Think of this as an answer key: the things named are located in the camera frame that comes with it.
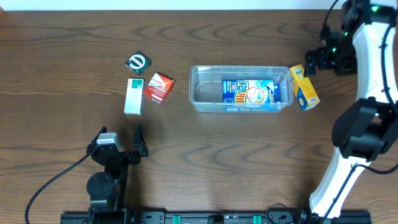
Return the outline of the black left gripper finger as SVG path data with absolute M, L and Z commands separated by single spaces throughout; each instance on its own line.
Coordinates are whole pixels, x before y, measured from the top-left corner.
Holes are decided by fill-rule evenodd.
M 100 129 L 99 133 L 96 135 L 96 137 L 93 139 L 93 144 L 96 144 L 97 139 L 99 138 L 100 134 L 103 134 L 103 133 L 106 133 L 106 132 L 107 132 L 106 126 L 103 126 L 103 127 Z
M 142 135 L 140 124 L 137 124 L 136 126 L 136 132 L 134 134 L 134 139 L 133 139 L 133 146 L 135 147 L 140 157 L 147 157 L 149 155 L 149 150 Z

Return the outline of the yellow cough syrup box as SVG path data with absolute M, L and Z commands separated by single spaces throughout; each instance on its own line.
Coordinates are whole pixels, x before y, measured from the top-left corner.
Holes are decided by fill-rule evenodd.
M 302 111 L 314 108 L 320 99 L 308 77 L 305 77 L 304 67 L 295 65 L 290 67 L 292 72 L 292 89 Z

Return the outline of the blue Kool Fever box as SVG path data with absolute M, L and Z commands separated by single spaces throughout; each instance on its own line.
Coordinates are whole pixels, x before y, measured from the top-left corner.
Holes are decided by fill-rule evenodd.
M 280 85 L 273 80 L 223 80 L 223 103 L 275 106 L 282 103 Z

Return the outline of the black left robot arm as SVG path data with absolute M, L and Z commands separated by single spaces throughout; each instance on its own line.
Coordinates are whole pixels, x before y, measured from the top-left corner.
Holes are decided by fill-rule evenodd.
M 133 150 L 121 152 L 118 135 L 107 132 L 104 126 L 88 145 L 86 153 L 104 167 L 104 171 L 93 174 L 86 185 L 90 196 L 89 224 L 139 223 L 139 215 L 124 204 L 129 166 L 140 164 L 141 158 L 149 155 L 139 125 L 133 146 Z

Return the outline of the clear plastic container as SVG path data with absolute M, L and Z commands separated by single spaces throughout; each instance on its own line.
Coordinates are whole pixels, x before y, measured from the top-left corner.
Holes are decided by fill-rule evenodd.
M 198 112 L 278 113 L 294 102 L 292 74 L 281 66 L 196 65 L 189 99 Z

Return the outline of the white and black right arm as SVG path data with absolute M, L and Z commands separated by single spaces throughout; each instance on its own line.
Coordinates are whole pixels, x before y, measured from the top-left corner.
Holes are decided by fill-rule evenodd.
M 342 5 L 341 30 L 322 26 L 323 47 L 305 55 L 305 76 L 332 69 L 356 73 L 356 101 L 334 123 L 331 162 L 309 207 L 296 223 L 370 223 L 367 212 L 344 212 L 343 202 L 357 178 L 397 140 L 397 85 L 393 45 L 397 2 L 350 0 Z

